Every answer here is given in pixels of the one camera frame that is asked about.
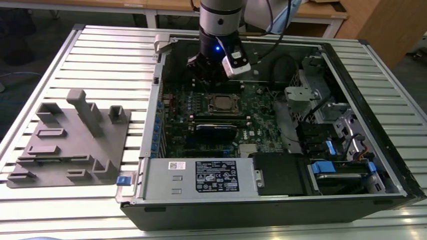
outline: barcode sticker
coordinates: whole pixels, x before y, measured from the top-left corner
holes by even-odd
[[[144,7],[143,4],[130,4],[130,3],[126,3],[124,6],[126,7],[135,7],[135,8],[143,8]]]
[[[343,16],[343,15],[331,15],[331,18],[333,18],[333,19],[346,19],[347,16]]]
[[[170,170],[186,170],[186,162],[184,161],[170,161],[168,162]]]

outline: capacitor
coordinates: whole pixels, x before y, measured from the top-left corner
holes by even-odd
[[[264,90],[260,87],[256,89],[255,92],[256,92],[258,95],[263,95],[264,94]]]

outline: wooden table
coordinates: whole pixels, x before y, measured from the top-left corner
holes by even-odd
[[[190,0],[10,0],[0,1],[0,7],[144,14],[152,29],[159,27],[159,15],[199,16]],[[331,4],[307,2],[301,5],[293,22],[327,25],[323,37],[334,38],[347,18],[349,13],[337,11]]]

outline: blue wire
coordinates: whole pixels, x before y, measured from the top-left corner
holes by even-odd
[[[0,75],[0,78],[6,77],[6,76],[10,76],[10,75],[15,75],[15,74],[23,74],[23,75],[38,75],[40,77],[43,77],[43,75],[38,72],[31,72],[31,71],[18,71],[18,72],[11,72],[11,73],[7,73],[7,74],[3,74]]]

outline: metal bracket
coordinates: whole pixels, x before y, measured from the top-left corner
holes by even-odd
[[[167,50],[164,47],[170,45],[171,43],[170,40],[171,40],[171,35],[168,33],[160,33],[155,36],[154,51],[156,54],[160,54]]]

